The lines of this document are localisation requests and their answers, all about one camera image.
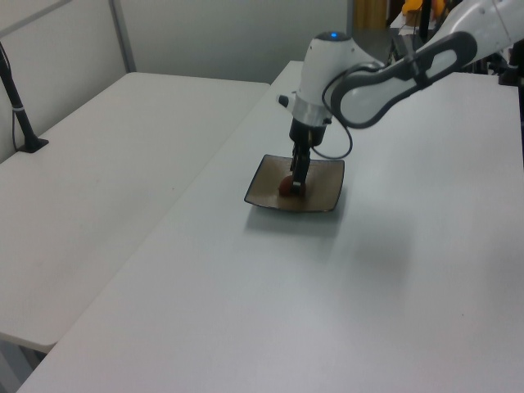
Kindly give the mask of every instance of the dark plate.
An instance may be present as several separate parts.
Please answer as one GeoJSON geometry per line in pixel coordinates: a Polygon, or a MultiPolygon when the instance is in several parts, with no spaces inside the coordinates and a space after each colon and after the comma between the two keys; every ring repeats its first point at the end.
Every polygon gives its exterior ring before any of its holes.
{"type": "Polygon", "coordinates": [[[337,206],[344,181],[343,160],[312,160],[304,196],[280,196],[278,186],[289,176],[291,158],[265,155],[244,201],[255,206],[294,212],[325,212],[337,206]]]}

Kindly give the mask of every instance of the table surface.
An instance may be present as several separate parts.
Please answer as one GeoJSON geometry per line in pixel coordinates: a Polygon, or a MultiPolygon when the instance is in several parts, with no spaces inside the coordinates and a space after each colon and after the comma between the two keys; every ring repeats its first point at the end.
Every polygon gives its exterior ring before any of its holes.
{"type": "MultiPolygon", "coordinates": [[[[292,62],[22,386],[522,392],[517,90],[451,75],[354,131],[337,209],[242,201],[289,155],[292,62]]],[[[346,149],[332,126],[320,150],[346,149]]]]}
{"type": "Polygon", "coordinates": [[[129,74],[0,165],[0,338],[48,351],[267,84],[129,74]]]}

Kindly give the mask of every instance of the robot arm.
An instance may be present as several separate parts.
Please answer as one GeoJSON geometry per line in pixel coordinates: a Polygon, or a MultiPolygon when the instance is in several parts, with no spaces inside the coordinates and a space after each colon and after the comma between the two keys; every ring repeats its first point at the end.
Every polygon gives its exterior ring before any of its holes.
{"type": "Polygon", "coordinates": [[[293,115],[291,191],[305,182],[309,149],[333,115],[345,127],[370,127],[398,101],[524,38],[523,20],[522,0],[464,0],[424,47],[387,68],[344,34],[314,38],[295,99],[279,99],[293,115]]]}

